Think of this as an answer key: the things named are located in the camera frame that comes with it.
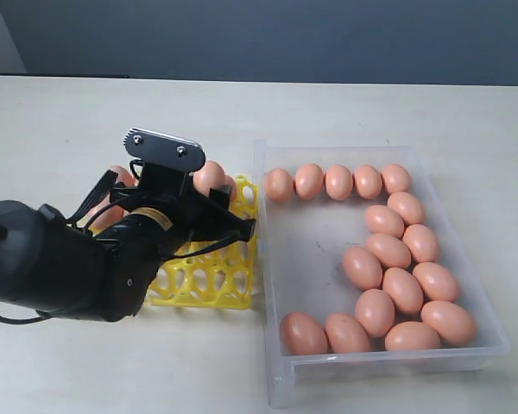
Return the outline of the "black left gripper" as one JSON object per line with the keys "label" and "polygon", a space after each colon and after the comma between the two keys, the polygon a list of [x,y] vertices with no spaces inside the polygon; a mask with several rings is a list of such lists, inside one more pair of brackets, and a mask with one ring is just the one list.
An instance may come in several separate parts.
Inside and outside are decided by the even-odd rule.
{"label": "black left gripper", "polygon": [[206,242],[208,246],[186,257],[224,248],[224,237],[229,234],[235,234],[237,240],[250,240],[255,233],[255,219],[243,219],[230,211],[230,187],[226,184],[211,188],[208,197],[194,189],[178,198],[166,192],[115,189],[107,198],[109,204],[98,216],[119,206],[124,217],[100,231],[98,238],[122,248],[141,237],[162,263],[179,259],[177,252],[190,242]]}

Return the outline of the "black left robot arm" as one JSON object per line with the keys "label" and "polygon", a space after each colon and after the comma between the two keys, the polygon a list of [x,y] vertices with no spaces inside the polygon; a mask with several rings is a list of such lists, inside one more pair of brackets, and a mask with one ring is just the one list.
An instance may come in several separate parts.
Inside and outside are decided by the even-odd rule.
{"label": "black left robot arm", "polygon": [[184,244],[203,242],[210,253],[252,238],[255,221],[228,203],[227,190],[205,197],[117,186],[111,205],[128,213],[93,234],[48,204],[0,201],[0,302],[34,310],[38,321],[134,316],[160,266]]}

